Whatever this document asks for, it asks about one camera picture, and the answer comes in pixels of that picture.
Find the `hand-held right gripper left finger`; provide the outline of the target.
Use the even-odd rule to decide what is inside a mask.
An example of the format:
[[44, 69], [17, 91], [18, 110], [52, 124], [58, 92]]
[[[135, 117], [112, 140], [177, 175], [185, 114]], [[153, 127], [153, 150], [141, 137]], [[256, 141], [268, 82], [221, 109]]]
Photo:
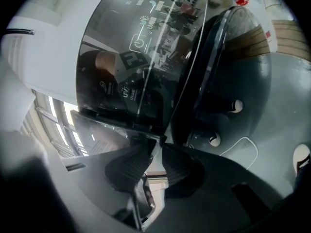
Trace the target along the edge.
[[115, 190], [124, 193], [134, 192], [135, 186], [153, 160], [152, 152], [155, 145], [154, 139], [143, 139], [112, 152], [104, 172]]

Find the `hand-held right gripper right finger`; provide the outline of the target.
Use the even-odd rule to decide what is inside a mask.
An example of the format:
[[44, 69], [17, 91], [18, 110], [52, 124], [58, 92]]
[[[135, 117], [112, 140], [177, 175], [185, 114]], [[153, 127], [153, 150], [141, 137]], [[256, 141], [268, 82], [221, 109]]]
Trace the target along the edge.
[[183, 199], [192, 196], [205, 178], [203, 164], [181, 146], [164, 144], [162, 164], [167, 174], [166, 199]]

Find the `person's left shoe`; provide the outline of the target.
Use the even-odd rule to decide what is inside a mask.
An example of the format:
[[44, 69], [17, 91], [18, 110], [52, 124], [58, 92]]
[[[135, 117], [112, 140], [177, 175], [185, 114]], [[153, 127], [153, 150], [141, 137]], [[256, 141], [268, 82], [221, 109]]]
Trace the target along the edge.
[[311, 167], [311, 150], [306, 144], [300, 144], [295, 148], [293, 166], [297, 180]]

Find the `black table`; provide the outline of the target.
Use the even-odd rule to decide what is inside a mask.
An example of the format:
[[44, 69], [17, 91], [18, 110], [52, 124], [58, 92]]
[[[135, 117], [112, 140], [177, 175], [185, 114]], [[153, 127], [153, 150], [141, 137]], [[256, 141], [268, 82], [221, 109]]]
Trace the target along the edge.
[[171, 123], [204, 41], [206, 22], [235, 0], [100, 0], [84, 31], [76, 66], [78, 110], [73, 125], [88, 154], [138, 140], [173, 143]]

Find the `wooden slatted mat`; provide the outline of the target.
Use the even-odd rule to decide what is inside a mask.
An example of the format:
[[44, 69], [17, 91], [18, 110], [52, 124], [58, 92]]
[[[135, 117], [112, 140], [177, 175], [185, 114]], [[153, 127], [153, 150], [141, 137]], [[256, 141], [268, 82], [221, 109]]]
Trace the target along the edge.
[[277, 53], [294, 56], [311, 62], [311, 48], [307, 39], [296, 21], [272, 21], [277, 41]]

